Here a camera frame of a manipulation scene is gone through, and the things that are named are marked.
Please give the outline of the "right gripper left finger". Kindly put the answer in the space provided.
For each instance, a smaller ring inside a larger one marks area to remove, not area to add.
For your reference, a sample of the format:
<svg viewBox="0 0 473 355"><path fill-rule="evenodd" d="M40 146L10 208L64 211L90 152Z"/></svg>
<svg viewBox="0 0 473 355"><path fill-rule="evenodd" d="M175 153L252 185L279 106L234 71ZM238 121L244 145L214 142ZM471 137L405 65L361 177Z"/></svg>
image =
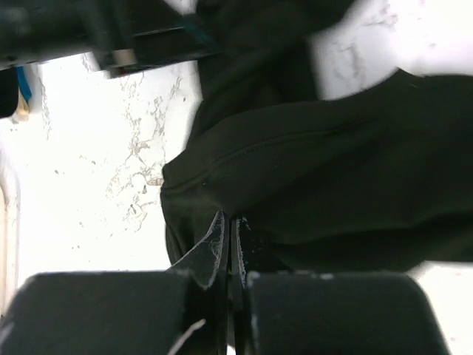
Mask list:
<svg viewBox="0 0 473 355"><path fill-rule="evenodd" d="M217 212L204 238L170 268L189 278L183 330L170 354L227 353L229 251L229 221Z"/></svg>

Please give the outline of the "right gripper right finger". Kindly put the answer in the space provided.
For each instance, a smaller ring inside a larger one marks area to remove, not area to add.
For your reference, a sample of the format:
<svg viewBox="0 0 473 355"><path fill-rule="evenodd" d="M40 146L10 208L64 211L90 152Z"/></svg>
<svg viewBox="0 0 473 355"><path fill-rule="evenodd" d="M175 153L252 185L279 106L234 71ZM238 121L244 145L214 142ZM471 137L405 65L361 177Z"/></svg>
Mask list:
<svg viewBox="0 0 473 355"><path fill-rule="evenodd" d="M238 354L295 354L294 281L244 217L232 221L232 326Z"/></svg>

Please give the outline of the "black printed t shirt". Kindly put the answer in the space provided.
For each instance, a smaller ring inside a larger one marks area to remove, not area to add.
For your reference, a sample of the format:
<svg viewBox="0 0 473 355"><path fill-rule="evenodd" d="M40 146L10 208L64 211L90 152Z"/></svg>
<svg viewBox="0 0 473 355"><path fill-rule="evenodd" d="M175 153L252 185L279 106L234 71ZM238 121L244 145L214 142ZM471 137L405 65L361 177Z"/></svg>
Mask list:
<svg viewBox="0 0 473 355"><path fill-rule="evenodd" d="M198 1L221 52L160 193L172 263L217 212L292 269L408 271L472 260L472 75L398 69L333 100L309 38L350 1Z"/></svg>

